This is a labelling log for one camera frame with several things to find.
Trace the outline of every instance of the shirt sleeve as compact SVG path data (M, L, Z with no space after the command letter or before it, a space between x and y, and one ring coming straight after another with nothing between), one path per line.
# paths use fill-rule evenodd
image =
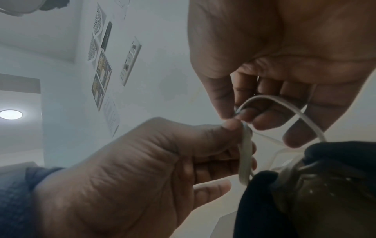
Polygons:
M61 168L24 168L0 175L0 238L34 238L31 192Z

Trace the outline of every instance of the framed picture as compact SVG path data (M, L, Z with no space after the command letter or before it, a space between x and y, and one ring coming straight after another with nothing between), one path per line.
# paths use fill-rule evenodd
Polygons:
M102 83L103 89L106 91L108 82L110 81L112 73L112 68L108 63L108 60L105 56L103 50L101 50L101 54L99 55L98 66L97 66L97 75Z
M103 98L105 97L105 91L103 90L102 84L99 80L97 74L95 74L93 87L91 88L93 92L95 103L97 104L98 111L101 110Z

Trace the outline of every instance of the white cable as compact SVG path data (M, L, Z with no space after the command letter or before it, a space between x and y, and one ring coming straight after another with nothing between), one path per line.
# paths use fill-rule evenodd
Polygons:
M259 95L259 96L252 97L252 98L248 99L246 102L244 102L244 104L240 108L238 108L238 110L235 113L238 114L250 102L253 102L253 101L259 100L259 99L269 99L269 100L272 100L272 101L274 101L274 102L276 102L276 103L278 103L278 104L280 104L280 105L282 105L282 106L290 109L296 115L298 115L316 133L317 137L319 138L319 140L321 142L326 142L326 138L325 138L324 133L322 132L322 130L308 116L306 116L295 105L293 105L293 104L289 103L288 101L284 100L283 98L280 98L280 97L277 97L277 96ZM249 126L248 126L247 123L244 122L243 126L244 126L243 141L239 145L239 150L240 150L239 180L240 180L241 184L247 186L248 183L249 183L250 176L252 176L252 177L254 176L254 172L252 170L252 155L253 155L252 134L253 133L252 133L252 130L249 128ZM265 137L266 139L268 139L268 140L270 140L270 141L272 141L272 142L274 142L274 143L276 143L278 145L285 146L285 144L283 142L280 142L280 141L278 141L278 140L276 140L274 138L271 138L271 137L268 137L268 136L265 136L265 135L262 135L262 134L258 134L258 135L261 135L262 137ZM288 150L283 149L281 151L278 151L275 154L275 156L273 157L273 159L271 161L271 165L273 164L276 156L279 153L283 153L283 152L286 152L286 151L297 152L297 151L295 151L293 149L288 149Z

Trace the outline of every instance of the fingernail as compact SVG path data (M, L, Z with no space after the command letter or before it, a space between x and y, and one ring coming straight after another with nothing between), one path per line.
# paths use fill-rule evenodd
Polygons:
M237 129L239 129L241 127L241 122L239 120L236 120L236 119L230 119L230 120L227 120L225 123L222 124L222 127L224 129L227 129L229 131L235 131Z

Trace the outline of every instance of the ceiling light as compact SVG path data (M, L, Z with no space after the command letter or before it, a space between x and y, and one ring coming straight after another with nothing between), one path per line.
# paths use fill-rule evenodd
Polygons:
M16 110L4 110L0 112L0 117L6 120L17 120L22 117L22 112Z

